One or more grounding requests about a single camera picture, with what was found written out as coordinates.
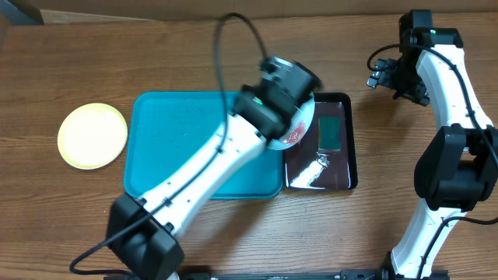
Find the light blue plate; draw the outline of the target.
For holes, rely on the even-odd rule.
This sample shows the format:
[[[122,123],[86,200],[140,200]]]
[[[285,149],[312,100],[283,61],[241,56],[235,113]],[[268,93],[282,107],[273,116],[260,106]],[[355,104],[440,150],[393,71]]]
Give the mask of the light blue plate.
[[[285,150],[298,143],[311,126],[314,118],[315,101],[314,94],[310,94],[310,99],[304,102],[293,115],[289,130],[279,139],[269,142],[268,148],[273,150]]]

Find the green sponge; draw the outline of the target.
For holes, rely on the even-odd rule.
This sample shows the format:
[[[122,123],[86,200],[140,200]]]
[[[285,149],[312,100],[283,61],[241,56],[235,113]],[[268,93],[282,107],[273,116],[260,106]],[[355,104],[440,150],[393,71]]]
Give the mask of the green sponge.
[[[318,118],[318,148],[324,151],[339,151],[341,120],[338,117],[323,116]]]

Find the yellow-green plate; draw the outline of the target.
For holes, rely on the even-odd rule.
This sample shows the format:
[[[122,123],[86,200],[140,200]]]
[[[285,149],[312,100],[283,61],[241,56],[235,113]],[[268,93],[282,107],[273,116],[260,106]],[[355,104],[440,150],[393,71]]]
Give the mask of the yellow-green plate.
[[[113,162],[128,140],[123,115],[105,103],[88,103],[71,112],[57,137],[64,161],[80,170],[95,170]]]

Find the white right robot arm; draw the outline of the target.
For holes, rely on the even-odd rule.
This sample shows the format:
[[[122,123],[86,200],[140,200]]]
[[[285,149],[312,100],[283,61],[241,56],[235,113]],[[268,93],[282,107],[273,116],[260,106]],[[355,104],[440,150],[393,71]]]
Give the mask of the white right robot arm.
[[[367,84],[431,105],[437,133],[414,170],[416,210],[378,277],[447,279],[448,273],[433,271],[433,262],[458,222],[481,223],[467,214],[489,198],[497,182],[497,129],[472,88],[456,29],[408,27],[395,46],[402,54],[398,60],[367,62]]]

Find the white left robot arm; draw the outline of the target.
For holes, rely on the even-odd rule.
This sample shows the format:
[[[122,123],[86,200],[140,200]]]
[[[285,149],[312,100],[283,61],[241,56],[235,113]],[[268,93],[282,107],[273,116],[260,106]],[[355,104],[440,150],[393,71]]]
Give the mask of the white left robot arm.
[[[321,80],[298,62],[271,57],[257,86],[243,86],[226,120],[175,173],[138,198],[110,207],[108,247],[137,279],[167,279],[181,266],[178,240],[212,195],[266,149],[302,138],[314,116]]]

